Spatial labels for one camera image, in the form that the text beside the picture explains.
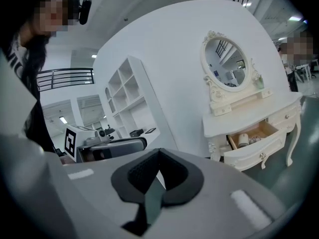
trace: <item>person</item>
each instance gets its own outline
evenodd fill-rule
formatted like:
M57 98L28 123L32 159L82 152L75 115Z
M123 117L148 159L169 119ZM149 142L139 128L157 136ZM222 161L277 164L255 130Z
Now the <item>person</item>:
M290 90L292 92L298 92L298 86L297 86L297 81L296 81L296 76L294 73L294 66L288 61L287 59L287 54L283 54L281 51L281 48L278 48L278 53L280 55L281 61L283 62L286 74L287 74L287 79L289 82Z
M17 0L16 6L19 14L14 10L2 14L6 24L0 47L12 70L37 100L24 125L25 136L44 151L55 152L45 125L36 77L44 65L50 37L78 19L80 0Z

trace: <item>gray floor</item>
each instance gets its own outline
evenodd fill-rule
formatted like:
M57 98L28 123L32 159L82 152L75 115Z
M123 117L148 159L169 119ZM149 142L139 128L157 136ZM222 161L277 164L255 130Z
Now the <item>gray floor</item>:
M319 164L319 99L303 97L302 105L302 129L292 154L292 165L286 166L291 133L286 138L285 147L268 158L264 170L259 164L244 171L245 174L271 190L287 208L303 200ZM152 224L160 213L160 200L164 191L160 182L155 179L146 193L149 224Z

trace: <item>ornate mirror frame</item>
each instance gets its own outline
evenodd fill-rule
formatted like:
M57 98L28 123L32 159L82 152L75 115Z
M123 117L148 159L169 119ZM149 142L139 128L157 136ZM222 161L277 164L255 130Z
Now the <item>ornate mirror frame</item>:
M205 49L209 41L218 39L225 40L235 46L239 52L241 53L243 60L245 62L246 72L245 79L242 84L238 87L230 87L222 82L220 82L216 76L212 73L209 68L209 65L206 60ZM205 36L204 41L202 43L200 49L200 61L205 72L204 80L209 85L209 97L210 97L210 107L215 114L215 116L219 116L222 114L226 114L232 111L232 107L239 103L240 100L245 99L249 96L261 93L261 97L265 98L272 94L272 91L269 89L259 89L256 86L256 81L260 77L260 74L255 70L253 60L246 57L245 53L241 49L241 47L226 37L226 35L209 31Z

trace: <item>ceiling light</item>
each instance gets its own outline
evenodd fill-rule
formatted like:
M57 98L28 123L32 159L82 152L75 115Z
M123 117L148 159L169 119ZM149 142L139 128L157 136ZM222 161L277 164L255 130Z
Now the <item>ceiling light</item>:
M63 116L61 116L59 119L60 119L64 124L67 124L67 123L68 123Z
M295 17L295 16L292 16L292 17L290 17L290 19L289 20L292 20L292 21L299 21L299 20L301 20L301 18L299 18L299 17Z

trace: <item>curved white wall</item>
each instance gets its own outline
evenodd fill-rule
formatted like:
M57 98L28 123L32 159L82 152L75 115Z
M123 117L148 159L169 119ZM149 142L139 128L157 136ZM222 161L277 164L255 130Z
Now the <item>curved white wall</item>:
M99 51L95 82L111 125L104 89L128 55L143 62L180 151L209 156L202 115L210 112L200 47L209 30L234 40L264 78L266 87L289 91L282 62L270 37L240 3L195 0L173 4L132 22Z

